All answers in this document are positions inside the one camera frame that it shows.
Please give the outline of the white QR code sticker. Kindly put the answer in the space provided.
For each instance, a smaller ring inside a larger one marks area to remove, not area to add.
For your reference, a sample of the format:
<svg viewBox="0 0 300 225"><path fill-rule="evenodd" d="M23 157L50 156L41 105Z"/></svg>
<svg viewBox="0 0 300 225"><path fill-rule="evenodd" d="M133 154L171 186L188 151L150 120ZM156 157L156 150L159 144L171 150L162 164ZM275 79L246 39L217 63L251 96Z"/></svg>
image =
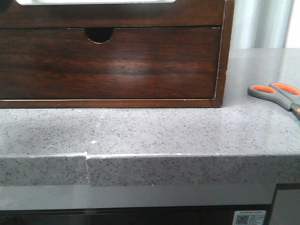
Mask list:
<svg viewBox="0 0 300 225"><path fill-rule="evenodd" d="M265 215L265 210L235 211L232 225L263 225Z"/></svg>

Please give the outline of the grey window curtain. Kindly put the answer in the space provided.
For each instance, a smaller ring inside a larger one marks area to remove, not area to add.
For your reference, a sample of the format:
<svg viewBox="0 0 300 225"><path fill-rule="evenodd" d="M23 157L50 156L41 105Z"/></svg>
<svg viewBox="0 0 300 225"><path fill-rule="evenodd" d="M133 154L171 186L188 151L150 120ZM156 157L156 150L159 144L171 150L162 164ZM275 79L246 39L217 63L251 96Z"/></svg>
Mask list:
<svg viewBox="0 0 300 225"><path fill-rule="evenodd" d="M293 0L236 0L231 49L284 48Z"/></svg>

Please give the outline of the dark wooden drawer cabinet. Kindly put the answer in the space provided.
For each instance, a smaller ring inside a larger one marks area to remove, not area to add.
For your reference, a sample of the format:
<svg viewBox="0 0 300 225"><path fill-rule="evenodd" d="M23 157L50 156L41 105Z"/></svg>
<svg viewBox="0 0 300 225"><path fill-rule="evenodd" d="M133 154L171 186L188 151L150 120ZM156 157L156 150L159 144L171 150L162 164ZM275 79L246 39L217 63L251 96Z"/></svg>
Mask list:
<svg viewBox="0 0 300 225"><path fill-rule="evenodd" d="M84 27L84 28L40 28L82 29L88 39L97 44L108 41L115 28L173 28L214 27L220 28L217 79L213 98L121 98L121 99L2 99L1 108L102 108L102 107L220 107L223 102L228 56L231 41L234 1L225 0L223 20L220 25L156 26L156 27Z"/></svg>

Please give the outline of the dark under-counter appliance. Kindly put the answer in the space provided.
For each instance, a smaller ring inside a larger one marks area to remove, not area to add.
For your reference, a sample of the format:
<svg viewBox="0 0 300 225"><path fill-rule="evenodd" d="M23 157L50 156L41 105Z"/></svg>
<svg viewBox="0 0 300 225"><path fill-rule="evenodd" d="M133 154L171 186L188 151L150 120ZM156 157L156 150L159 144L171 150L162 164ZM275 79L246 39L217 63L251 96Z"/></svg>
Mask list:
<svg viewBox="0 0 300 225"><path fill-rule="evenodd" d="M269 204L131 207L61 210L1 210L2 225L232 225L235 211L265 210Z"/></svg>

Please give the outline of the grey orange handled scissors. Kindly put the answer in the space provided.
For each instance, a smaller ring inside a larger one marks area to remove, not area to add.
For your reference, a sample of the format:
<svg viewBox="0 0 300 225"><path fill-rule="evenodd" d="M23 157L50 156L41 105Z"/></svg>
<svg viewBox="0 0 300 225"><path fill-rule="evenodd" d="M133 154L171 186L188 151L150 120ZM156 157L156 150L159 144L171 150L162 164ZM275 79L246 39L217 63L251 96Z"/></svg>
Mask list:
<svg viewBox="0 0 300 225"><path fill-rule="evenodd" d="M253 85L248 87L247 93L255 98L273 102L300 119L300 90L280 82L269 85Z"/></svg>

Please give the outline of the dark wooden drawer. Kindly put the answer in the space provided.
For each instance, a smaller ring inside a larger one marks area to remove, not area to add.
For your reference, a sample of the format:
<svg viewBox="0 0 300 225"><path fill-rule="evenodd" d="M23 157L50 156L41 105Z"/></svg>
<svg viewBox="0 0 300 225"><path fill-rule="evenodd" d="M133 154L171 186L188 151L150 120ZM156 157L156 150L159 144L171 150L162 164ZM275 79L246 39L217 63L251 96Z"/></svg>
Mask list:
<svg viewBox="0 0 300 225"><path fill-rule="evenodd" d="M3 29L2 99L213 98L220 28Z"/></svg>
<svg viewBox="0 0 300 225"><path fill-rule="evenodd" d="M159 4L34 5L0 2L0 27L84 28L220 25L224 0Z"/></svg>

